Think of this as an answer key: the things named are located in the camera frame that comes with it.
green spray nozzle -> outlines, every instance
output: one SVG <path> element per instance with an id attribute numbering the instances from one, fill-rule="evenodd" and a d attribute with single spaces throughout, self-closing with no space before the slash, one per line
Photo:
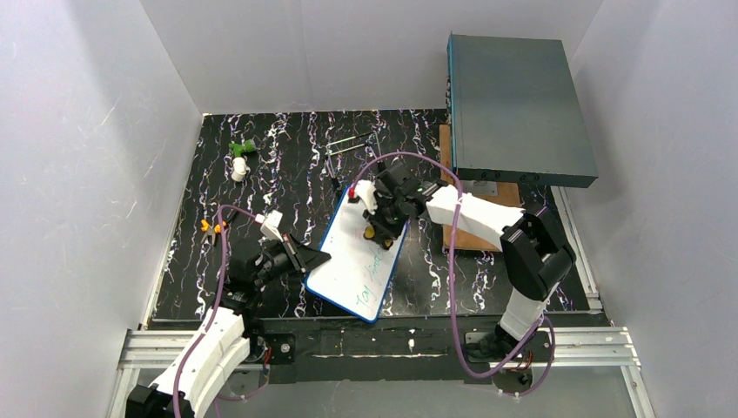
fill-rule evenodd
<path id="1" fill-rule="evenodd" d="M 228 148 L 231 148 L 231 151 L 233 151 L 233 155 L 235 155 L 236 158 L 239 158 L 241 154 L 256 151 L 256 146 L 254 145 L 253 139 L 247 139 L 243 144 L 236 144 L 235 142 L 231 142 L 228 145 Z"/>

black marble countertop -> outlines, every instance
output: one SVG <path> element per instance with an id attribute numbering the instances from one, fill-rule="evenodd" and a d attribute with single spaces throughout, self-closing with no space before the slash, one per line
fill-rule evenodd
<path id="1" fill-rule="evenodd" d="M 334 111 L 208 116 L 203 122 L 190 177 L 184 190 L 171 250 L 164 269 L 152 320 L 197 320 L 214 298 L 220 249 L 201 245 L 200 220 L 212 219 L 218 205 L 233 204 L 253 213 L 278 209 L 281 229 L 306 244 L 320 242 L 336 203 L 321 158 L 325 144 L 357 133 L 379 133 L 382 152 L 419 152 L 439 156 L 439 125 L 445 110 Z M 254 139 L 257 152 L 248 154 L 251 173 L 243 184 L 230 178 L 228 145 Z M 344 184 L 371 159 L 368 149 L 334 157 Z M 437 179 L 439 170 L 406 159 L 424 179 Z M 545 186 L 520 185 L 523 207 L 533 203 L 555 208 Z M 247 240 L 258 250 L 258 227 L 241 216 L 230 225 L 232 244 Z M 448 264 L 442 249 L 442 227 L 413 222 L 403 245 L 395 277 L 381 316 L 447 315 Z M 456 256 L 460 314 L 501 314 L 512 287 L 499 253 L 459 252 Z M 587 298 L 575 268 L 552 298 L 549 310 L 586 310 Z M 347 316 L 340 308 L 306 291 L 300 278 L 273 282 L 265 289 L 263 318 Z"/>

white wall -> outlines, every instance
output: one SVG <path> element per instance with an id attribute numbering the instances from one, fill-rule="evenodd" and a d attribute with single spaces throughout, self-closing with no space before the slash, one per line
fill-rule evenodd
<path id="1" fill-rule="evenodd" d="M 606 0 L 571 62 L 600 179 L 571 191 L 658 416 L 738 408 L 738 3 Z"/>
<path id="2" fill-rule="evenodd" d="M 139 2 L 0 13 L 2 416 L 104 416 L 202 116 Z"/>
<path id="3" fill-rule="evenodd" d="M 203 112 L 445 107 L 449 33 L 561 39 L 602 0 L 142 0 Z"/>

wooden cutting board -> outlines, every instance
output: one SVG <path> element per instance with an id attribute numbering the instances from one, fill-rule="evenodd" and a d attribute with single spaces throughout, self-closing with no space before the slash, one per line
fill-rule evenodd
<path id="1" fill-rule="evenodd" d="M 451 168 L 451 127 L 449 125 L 441 125 L 439 128 L 439 145 L 440 145 L 440 163 Z M 440 177 L 452 185 L 451 177 L 442 172 Z M 498 205 L 510 207 L 522 207 L 520 204 L 520 192 L 518 185 L 515 183 L 497 183 L 497 196 L 484 196 L 475 194 L 474 196 L 484 199 L 488 202 Z M 451 243 L 451 227 L 443 225 L 443 247 L 448 248 Z M 479 250 L 479 251 L 500 251 L 496 246 L 486 242 L 482 238 L 467 233 L 465 231 L 456 232 L 456 249 L 459 250 Z"/>

blue edge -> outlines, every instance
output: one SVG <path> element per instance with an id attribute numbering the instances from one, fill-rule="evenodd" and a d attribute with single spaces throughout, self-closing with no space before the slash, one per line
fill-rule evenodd
<path id="1" fill-rule="evenodd" d="M 339 205 L 336 206 L 336 210 L 333 211 L 333 216 L 331 216 L 331 221 L 328 223 L 328 228 L 325 230 L 325 234 L 323 234 L 323 239 L 320 240 L 320 244 L 318 246 L 319 250 L 323 249 L 323 243 L 325 242 L 325 238 L 328 236 L 328 233 L 331 231 L 331 226 L 333 225 L 333 220 L 336 219 L 336 214 L 339 212 L 339 208 L 341 207 L 341 204 L 344 201 L 344 197 L 346 196 L 346 192 L 348 192 L 348 188 L 344 190 L 344 192 L 341 194 L 341 200 L 339 202 Z M 405 236 L 407 235 L 407 225 L 405 225 L 405 230 L 402 234 L 402 240 L 399 243 L 399 249 L 397 250 L 397 257 L 394 259 L 394 264 L 392 265 L 392 271 L 390 272 L 390 279 L 387 281 L 387 286 L 385 287 L 385 291 L 382 293 L 382 302 L 379 304 L 379 308 L 377 308 L 377 314 L 374 315 L 373 320 L 368 320 L 367 318 L 364 318 L 363 316 L 359 315 L 358 313 L 353 312 L 349 307 L 344 307 L 343 305 L 339 304 L 338 302 L 331 300 L 329 298 L 326 298 L 320 293 L 313 292 L 313 290 L 310 288 L 310 273 L 307 274 L 307 277 L 305 277 L 305 288 L 310 292 L 317 296 L 319 296 L 323 300 L 328 300 L 333 305 L 340 307 L 341 309 L 344 309 L 349 314 L 359 318 L 360 320 L 363 320 L 364 322 L 368 322 L 370 324 L 373 324 L 379 319 L 379 312 L 382 310 L 382 306 L 385 303 L 385 296 L 387 295 L 387 289 L 390 288 L 390 283 L 392 283 L 392 279 L 394 278 L 394 271 L 397 268 L 397 261 L 399 260 L 399 255 L 402 253 L 402 245 L 405 244 Z"/>

